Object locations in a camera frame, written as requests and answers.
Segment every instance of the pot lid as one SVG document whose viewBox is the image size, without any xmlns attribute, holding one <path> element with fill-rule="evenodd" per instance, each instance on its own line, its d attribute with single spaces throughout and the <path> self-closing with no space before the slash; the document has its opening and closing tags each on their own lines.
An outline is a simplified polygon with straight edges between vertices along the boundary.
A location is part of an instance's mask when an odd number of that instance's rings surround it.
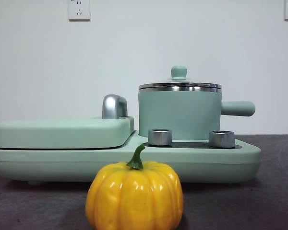
<svg viewBox="0 0 288 230">
<path fill-rule="evenodd" d="M 171 78 L 164 82 L 149 83 L 139 86 L 139 90 L 156 87 L 204 87 L 204 88 L 215 88 L 221 89 L 222 86 L 213 83 L 197 83 L 192 79 L 187 78 L 187 68 L 185 66 L 174 66 L 171 69 Z"/>
</svg>

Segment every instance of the appliance base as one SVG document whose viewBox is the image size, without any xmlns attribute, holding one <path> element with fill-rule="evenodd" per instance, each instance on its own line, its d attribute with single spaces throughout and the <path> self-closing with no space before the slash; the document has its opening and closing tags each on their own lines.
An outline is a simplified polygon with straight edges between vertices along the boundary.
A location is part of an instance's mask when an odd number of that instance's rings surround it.
<svg viewBox="0 0 288 230">
<path fill-rule="evenodd" d="M 138 134 L 133 132 L 122 146 L 114 149 L 0 149 L 0 175 L 30 184 L 91 182 L 103 166 L 131 159 L 136 147 L 147 142 L 147 138 Z M 146 147 L 141 159 L 169 164 L 181 182 L 240 183 L 256 176 L 261 150 L 237 139 L 235 142 L 241 148 Z"/>
</svg>

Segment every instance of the lid knob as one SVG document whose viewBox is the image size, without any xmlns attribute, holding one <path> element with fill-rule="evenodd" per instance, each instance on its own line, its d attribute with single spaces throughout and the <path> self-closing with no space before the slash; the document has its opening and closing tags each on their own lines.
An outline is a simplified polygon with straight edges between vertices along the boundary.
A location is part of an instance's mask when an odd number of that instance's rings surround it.
<svg viewBox="0 0 288 230">
<path fill-rule="evenodd" d="M 187 68 L 185 66 L 173 66 L 171 69 L 172 80 L 186 80 Z"/>
</svg>

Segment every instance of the stainless steel rim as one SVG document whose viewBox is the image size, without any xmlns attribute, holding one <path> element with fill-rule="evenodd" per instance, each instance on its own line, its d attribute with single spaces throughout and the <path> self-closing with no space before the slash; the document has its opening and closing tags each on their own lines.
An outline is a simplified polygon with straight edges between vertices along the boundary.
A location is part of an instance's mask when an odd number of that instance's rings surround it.
<svg viewBox="0 0 288 230">
<path fill-rule="evenodd" d="M 222 92 L 219 88 L 199 87 L 199 86 L 165 86 L 142 88 L 139 92 L 158 92 L 158 91 L 200 91 L 200 92 Z"/>
<path fill-rule="evenodd" d="M 163 83 L 151 83 L 139 86 L 139 90 L 146 88 L 156 88 L 156 87 L 205 87 L 205 88 L 217 88 L 222 89 L 221 85 L 212 83 L 195 83 L 195 82 L 163 82 Z"/>
</svg>

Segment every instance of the silver handle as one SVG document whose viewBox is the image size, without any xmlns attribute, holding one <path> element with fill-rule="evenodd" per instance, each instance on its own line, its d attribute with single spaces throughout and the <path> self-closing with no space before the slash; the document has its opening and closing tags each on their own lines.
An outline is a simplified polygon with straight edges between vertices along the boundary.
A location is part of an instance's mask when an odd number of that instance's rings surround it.
<svg viewBox="0 0 288 230">
<path fill-rule="evenodd" d="M 105 96 L 102 119 L 118 119 L 120 116 L 128 116 L 126 99 L 115 94 Z"/>
</svg>

